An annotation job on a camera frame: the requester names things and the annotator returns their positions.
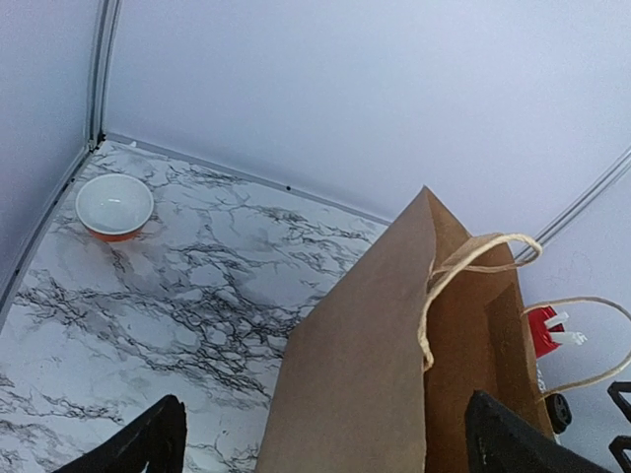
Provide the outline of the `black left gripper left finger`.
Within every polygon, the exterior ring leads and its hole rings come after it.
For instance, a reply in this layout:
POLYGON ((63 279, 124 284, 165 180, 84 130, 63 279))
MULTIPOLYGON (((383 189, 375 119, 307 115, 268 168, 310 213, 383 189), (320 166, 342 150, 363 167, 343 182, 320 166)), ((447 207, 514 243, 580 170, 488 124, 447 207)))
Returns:
POLYGON ((185 406, 169 394, 105 443, 60 472, 181 472, 187 437, 185 406))

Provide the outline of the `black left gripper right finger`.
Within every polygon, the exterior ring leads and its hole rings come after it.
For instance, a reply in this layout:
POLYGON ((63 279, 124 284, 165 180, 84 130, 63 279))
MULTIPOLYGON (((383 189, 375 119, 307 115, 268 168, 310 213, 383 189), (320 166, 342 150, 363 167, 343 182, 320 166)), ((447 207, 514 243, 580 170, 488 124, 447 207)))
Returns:
POLYGON ((557 444, 482 390, 465 411, 470 472, 602 472, 599 465, 557 444))

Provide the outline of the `brown paper bag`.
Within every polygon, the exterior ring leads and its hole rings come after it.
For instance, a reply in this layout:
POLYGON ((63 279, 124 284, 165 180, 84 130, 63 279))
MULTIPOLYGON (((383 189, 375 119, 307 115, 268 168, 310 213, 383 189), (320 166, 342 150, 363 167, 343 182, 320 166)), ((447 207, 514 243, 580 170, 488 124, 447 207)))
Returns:
MULTIPOLYGON (((476 390, 552 436, 517 270, 447 287, 430 308, 435 363, 423 372, 431 271, 472 237, 429 189, 405 208, 292 331, 257 471, 464 472, 476 390)), ((510 243, 474 265, 515 261, 510 243)))

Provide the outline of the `red ribbed plastic cup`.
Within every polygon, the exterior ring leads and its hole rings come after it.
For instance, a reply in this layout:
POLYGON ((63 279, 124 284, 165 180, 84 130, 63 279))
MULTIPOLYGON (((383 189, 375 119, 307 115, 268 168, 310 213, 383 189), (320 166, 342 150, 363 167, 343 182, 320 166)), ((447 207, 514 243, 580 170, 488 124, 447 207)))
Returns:
POLYGON ((557 323, 550 328, 548 328, 545 324, 548 319, 556 315, 557 312, 550 305, 536 308, 527 314, 533 347, 538 359, 550 354, 560 347, 560 344, 555 342, 551 338, 550 334, 555 332, 564 332, 565 328, 563 323, 557 323))

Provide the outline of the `white sticks in red cup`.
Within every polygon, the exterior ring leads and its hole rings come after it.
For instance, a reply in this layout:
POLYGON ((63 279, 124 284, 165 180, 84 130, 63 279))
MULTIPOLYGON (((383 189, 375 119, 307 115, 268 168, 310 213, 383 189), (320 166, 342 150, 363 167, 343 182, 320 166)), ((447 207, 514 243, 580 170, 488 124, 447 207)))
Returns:
POLYGON ((588 341, 588 337, 579 331, 566 330, 564 324, 569 321, 569 314, 566 311, 556 313, 544 321, 544 326, 548 333, 548 338, 556 345, 578 345, 581 346, 588 341))

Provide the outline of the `orange white ceramic bowl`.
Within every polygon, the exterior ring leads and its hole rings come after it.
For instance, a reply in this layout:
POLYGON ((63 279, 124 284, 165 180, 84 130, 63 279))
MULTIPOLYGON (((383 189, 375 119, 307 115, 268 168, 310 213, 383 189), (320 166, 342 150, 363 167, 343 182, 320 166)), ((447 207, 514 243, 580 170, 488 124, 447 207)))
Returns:
POLYGON ((83 227, 106 242, 136 237, 154 211, 149 187, 136 177, 103 174, 86 182, 75 198, 75 212, 83 227))

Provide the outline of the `right aluminium frame post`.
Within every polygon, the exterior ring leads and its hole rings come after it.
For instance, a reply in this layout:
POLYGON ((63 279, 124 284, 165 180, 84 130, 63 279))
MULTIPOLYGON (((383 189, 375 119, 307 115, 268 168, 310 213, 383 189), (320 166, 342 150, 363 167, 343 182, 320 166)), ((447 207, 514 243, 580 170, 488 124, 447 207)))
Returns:
POLYGON ((566 160, 532 180, 511 207, 518 229, 547 246, 630 174, 630 147, 566 160))

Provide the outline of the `aluminium frame post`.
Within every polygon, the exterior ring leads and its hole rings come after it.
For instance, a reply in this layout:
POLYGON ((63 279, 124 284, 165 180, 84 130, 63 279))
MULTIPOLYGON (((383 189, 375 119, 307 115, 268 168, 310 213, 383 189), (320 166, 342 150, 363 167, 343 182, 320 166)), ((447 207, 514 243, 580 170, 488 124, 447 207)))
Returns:
POLYGON ((105 136, 105 100, 109 65, 122 2, 99 2, 87 95, 85 138, 89 151, 94 151, 105 136))
POLYGON ((511 207, 518 229, 547 246, 630 174, 630 147, 566 160, 532 180, 511 207))

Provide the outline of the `left aluminium frame post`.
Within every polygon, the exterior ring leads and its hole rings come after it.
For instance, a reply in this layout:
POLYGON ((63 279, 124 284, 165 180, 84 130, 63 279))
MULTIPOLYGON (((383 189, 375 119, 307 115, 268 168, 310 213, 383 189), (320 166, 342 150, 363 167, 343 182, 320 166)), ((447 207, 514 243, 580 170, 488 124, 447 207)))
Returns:
POLYGON ((122 2, 99 2, 87 95, 85 138, 89 151, 94 151, 105 136, 105 100, 109 65, 122 2))

